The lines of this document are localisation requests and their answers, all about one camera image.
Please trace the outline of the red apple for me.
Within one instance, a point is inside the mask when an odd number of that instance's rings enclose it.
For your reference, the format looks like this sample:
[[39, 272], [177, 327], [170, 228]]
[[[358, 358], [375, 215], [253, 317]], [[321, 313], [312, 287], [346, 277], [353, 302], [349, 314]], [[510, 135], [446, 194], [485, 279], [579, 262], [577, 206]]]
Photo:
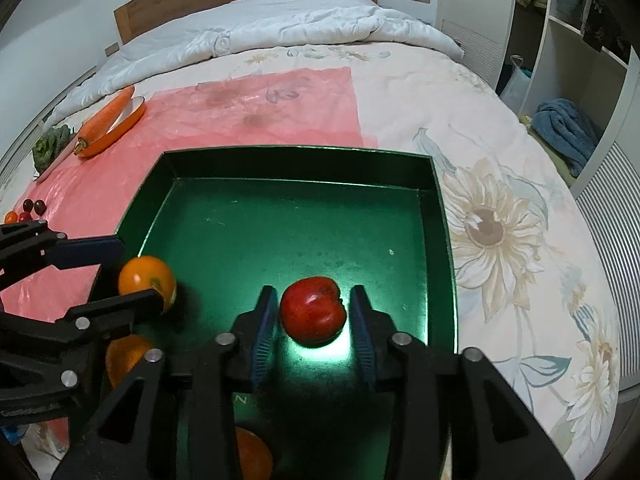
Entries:
[[280, 302], [281, 324], [304, 347], [328, 344], [341, 333], [346, 309], [337, 282], [326, 276], [303, 278], [285, 289]]
[[23, 211], [20, 213], [20, 215], [18, 216], [18, 221], [19, 222], [27, 222], [27, 221], [32, 221], [32, 215], [27, 212], [27, 211]]

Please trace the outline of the orange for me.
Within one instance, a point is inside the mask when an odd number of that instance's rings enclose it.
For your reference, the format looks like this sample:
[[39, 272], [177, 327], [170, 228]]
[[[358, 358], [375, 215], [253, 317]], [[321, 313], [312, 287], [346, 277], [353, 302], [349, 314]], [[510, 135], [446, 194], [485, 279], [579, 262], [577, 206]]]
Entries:
[[269, 480], [273, 470], [271, 452], [265, 442], [244, 428], [236, 428], [239, 458], [244, 480]]
[[164, 311], [169, 310], [177, 297], [177, 280], [171, 268], [153, 256], [130, 259], [119, 272], [117, 282], [120, 296], [154, 289], [163, 297]]
[[105, 355], [107, 377], [112, 387], [116, 388], [153, 347], [149, 338], [137, 334], [113, 340]]
[[16, 223], [18, 220], [18, 214], [11, 210], [9, 211], [6, 216], [4, 217], [4, 223], [5, 224], [12, 224], [12, 223]]

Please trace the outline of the pink plastic sheet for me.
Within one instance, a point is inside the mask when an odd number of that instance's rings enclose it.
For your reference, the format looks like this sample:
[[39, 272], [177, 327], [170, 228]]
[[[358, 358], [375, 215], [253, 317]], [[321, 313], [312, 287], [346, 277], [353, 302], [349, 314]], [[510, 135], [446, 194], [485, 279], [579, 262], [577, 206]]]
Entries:
[[72, 237], [112, 234], [161, 154], [223, 145], [375, 148], [360, 128], [348, 67], [250, 75], [157, 92], [134, 128], [102, 154], [68, 156], [40, 183], [1, 204], [43, 200], [50, 228]]

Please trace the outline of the green leafy vegetable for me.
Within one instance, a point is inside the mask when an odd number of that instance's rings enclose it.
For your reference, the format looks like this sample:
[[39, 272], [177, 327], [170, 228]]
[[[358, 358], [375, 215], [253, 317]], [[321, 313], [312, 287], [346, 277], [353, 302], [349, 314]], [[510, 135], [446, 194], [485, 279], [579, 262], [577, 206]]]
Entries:
[[44, 132], [32, 148], [35, 170], [43, 174], [72, 140], [74, 130], [68, 125], [51, 127]]

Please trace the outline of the floral bed cover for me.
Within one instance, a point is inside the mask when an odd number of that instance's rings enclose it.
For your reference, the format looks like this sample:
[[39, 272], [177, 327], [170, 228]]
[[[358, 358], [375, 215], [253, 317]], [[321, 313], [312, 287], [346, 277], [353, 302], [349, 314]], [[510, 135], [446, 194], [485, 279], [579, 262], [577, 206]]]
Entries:
[[[620, 390], [620, 322], [596, 245], [544, 149], [498, 96], [448, 56], [406, 44], [275, 47], [141, 81], [155, 93], [310, 68], [352, 71], [362, 133], [434, 159], [450, 231], [462, 346], [477, 346], [586, 478]], [[24, 159], [2, 186], [20, 195]]]

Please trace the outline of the green rectangular tray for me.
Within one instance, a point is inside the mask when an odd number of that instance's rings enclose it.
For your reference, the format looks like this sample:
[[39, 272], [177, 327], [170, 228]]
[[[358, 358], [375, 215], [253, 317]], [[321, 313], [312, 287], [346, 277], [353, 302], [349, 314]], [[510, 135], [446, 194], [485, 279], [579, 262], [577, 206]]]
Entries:
[[[325, 276], [362, 286], [398, 330], [458, 345], [442, 194], [424, 155], [302, 146], [168, 152], [137, 189], [117, 233], [128, 257], [174, 272], [174, 306], [143, 327], [163, 350], [201, 348], [256, 304]], [[267, 377], [233, 401], [236, 423], [266, 442], [277, 479], [379, 479], [393, 400], [362, 381], [343, 330], [321, 348], [274, 337]]]

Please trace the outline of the carrot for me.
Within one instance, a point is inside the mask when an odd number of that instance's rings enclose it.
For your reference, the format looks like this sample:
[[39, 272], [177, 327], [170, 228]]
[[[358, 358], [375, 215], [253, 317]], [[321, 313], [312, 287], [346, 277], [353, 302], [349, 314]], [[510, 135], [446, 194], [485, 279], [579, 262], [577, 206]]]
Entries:
[[122, 114], [122, 111], [127, 107], [133, 96], [134, 86], [120, 90], [114, 99], [111, 99], [96, 114], [86, 120], [78, 132], [74, 154], [78, 155], [99, 140], [101, 136], [104, 136]]

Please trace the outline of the orange rimmed plate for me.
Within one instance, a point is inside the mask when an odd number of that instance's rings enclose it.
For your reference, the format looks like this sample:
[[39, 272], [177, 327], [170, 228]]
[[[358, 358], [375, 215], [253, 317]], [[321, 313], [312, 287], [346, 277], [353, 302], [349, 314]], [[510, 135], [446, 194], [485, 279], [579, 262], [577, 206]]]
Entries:
[[79, 151], [76, 156], [79, 159], [89, 159], [106, 151], [140, 122], [145, 111], [145, 98], [143, 96], [135, 96], [126, 105], [114, 125], [98, 140], [93, 141], [86, 148]]

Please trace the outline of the white slatted door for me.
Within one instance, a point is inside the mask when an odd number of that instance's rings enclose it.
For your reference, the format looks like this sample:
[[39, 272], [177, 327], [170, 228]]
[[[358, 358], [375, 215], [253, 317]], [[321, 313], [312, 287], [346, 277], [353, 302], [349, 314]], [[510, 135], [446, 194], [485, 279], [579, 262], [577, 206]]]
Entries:
[[620, 388], [639, 383], [639, 174], [616, 143], [576, 197], [620, 316]]

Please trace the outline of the blue towel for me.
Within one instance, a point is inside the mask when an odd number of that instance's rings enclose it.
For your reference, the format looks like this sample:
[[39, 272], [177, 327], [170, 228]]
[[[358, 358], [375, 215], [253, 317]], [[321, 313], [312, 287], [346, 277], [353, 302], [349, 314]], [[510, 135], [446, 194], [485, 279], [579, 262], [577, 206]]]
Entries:
[[589, 162], [603, 130], [573, 101], [553, 99], [542, 102], [532, 119], [533, 129], [567, 163], [577, 178]]

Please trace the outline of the white plastic bag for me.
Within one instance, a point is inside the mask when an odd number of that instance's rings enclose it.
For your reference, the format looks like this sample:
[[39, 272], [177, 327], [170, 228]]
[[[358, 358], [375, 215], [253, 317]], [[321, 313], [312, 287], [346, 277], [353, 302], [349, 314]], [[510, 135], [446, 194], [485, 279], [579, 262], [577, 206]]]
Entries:
[[521, 55], [511, 55], [510, 62], [512, 72], [500, 93], [500, 100], [506, 104], [514, 114], [518, 115], [525, 101], [526, 92], [532, 79], [532, 72], [526, 70], [523, 66], [524, 58], [522, 58]]

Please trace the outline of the white wardrobe shelving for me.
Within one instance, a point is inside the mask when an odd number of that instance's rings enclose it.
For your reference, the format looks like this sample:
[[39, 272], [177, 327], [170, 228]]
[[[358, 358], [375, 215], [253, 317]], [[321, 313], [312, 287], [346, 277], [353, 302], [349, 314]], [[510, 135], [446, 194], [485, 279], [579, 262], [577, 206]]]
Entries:
[[570, 188], [574, 197], [605, 183], [639, 177], [639, 58], [627, 62], [608, 49], [598, 52], [579, 29], [563, 20], [556, 0], [548, 0], [533, 76], [522, 115], [533, 115], [544, 101], [573, 101], [603, 129], [586, 168]]

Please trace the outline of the white duvet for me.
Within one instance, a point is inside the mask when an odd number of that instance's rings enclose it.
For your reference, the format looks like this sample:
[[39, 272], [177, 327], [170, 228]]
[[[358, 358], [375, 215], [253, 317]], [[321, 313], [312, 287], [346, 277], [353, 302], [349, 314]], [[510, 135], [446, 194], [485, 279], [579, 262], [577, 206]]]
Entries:
[[129, 41], [94, 76], [73, 89], [44, 125], [155, 75], [210, 58], [306, 44], [401, 42], [464, 57], [444, 32], [372, 0], [235, 0], [155, 27]]

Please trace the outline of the hanging dark clothes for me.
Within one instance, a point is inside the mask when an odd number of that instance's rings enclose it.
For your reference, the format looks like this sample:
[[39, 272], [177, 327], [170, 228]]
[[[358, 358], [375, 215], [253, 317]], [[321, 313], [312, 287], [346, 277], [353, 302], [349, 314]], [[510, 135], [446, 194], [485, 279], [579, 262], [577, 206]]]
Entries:
[[587, 0], [585, 11], [585, 18], [582, 21], [582, 39], [585, 43], [598, 52], [606, 49], [628, 63], [630, 42], [604, 1]]

